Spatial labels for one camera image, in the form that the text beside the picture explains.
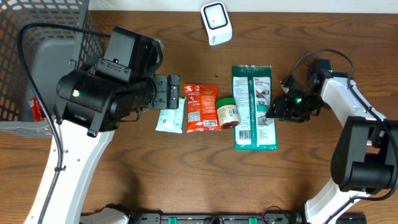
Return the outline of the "white small packet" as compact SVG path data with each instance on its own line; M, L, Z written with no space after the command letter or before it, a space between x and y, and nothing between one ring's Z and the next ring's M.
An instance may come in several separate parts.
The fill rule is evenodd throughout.
M179 98L178 108L175 110L161 110L156 131L182 134L182 123L186 97Z

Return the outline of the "red snack bag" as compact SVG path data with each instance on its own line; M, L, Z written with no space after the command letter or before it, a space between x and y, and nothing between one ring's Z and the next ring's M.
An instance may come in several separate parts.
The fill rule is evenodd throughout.
M221 125L216 112L216 85L184 84L187 97L187 132L218 131Z

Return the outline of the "green white 3M package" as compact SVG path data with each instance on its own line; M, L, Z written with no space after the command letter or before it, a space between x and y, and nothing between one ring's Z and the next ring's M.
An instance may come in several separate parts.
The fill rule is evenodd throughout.
M271 67L232 66L232 87L240 115L240 124L234 128L235 150L277 150L275 122L266 116L272 102Z

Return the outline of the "green lid jar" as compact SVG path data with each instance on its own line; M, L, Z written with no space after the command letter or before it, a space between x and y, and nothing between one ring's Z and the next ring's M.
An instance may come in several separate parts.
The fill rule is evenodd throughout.
M241 120L234 98L230 97L218 100L216 102L216 112L222 129L235 128L240 124Z

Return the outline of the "red packet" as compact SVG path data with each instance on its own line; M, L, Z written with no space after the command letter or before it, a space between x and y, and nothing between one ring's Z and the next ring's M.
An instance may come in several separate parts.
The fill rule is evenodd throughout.
M45 120L45 116L42 114L42 109L36 97L29 100L29 106L35 122Z

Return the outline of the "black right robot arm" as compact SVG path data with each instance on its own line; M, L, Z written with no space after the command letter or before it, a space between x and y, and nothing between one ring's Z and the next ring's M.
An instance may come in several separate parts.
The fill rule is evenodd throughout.
M332 110L343 130L331 158L331 178L304 205L304 223L336 223L360 200L381 201L397 190L397 121L364 98L351 75L333 70L308 74L311 95L284 94L267 118L302 123L313 110Z

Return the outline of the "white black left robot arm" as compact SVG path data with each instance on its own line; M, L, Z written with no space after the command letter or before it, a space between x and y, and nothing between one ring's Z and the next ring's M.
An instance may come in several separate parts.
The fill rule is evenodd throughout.
M121 123L144 109L179 107L180 79L159 75L160 40L115 27L104 55L94 55L57 83L49 159L27 223L79 223L90 183Z

